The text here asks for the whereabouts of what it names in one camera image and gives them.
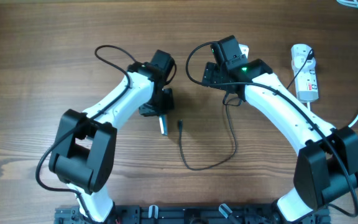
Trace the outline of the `blue screen smartphone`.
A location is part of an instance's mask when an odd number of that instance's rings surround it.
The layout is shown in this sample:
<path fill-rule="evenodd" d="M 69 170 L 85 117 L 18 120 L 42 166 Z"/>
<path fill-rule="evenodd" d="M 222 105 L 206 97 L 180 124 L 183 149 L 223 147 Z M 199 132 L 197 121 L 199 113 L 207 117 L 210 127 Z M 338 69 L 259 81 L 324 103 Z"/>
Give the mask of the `blue screen smartphone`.
<path fill-rule="evenodd" d="M 159 116 L 160 130 L 163 136 L 168 135 L 168 124 L 167 124 L 167 115 L 162 114 Z"/>

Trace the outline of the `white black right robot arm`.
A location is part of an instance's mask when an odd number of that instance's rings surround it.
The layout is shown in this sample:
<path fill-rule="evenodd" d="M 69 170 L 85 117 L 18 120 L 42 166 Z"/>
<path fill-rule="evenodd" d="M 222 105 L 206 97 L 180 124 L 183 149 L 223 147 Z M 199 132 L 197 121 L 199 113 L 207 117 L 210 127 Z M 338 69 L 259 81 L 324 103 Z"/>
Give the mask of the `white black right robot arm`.
<path fill-rule="evenodd" d="M 325 122 L 300 103 L 261 59 L 248 60 L 231 35 L 210 43 L 214 62 L 203 86 L 236 94 L 263 113 L 297 155 L 294 188 L 277 200 L 287 222 L 297 222 L 358 188 L 358 136 L 348 126 Z"/>

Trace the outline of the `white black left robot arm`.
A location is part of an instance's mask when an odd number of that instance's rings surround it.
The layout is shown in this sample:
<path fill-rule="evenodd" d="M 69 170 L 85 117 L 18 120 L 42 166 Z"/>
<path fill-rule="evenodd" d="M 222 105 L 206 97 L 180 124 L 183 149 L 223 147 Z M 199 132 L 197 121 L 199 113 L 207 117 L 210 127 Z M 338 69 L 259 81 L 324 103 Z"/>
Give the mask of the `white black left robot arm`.
<path fill-rule="evenodd" d="M 167 133 L 166 114 L 174 109 L 172 89 L 176 73 L 173 57 L 157 50 L 150 62 L 130 64 L 124 78 L 107 96 L 82 112 L 66 111 L 54 144 L 48 150 L 48 168 L 76 195 L 79 213 L 88 223 L 104 223 L 114 202 L 104 186 L 112 171 L 117 132 L 138 111 L 158 116 Z"/>

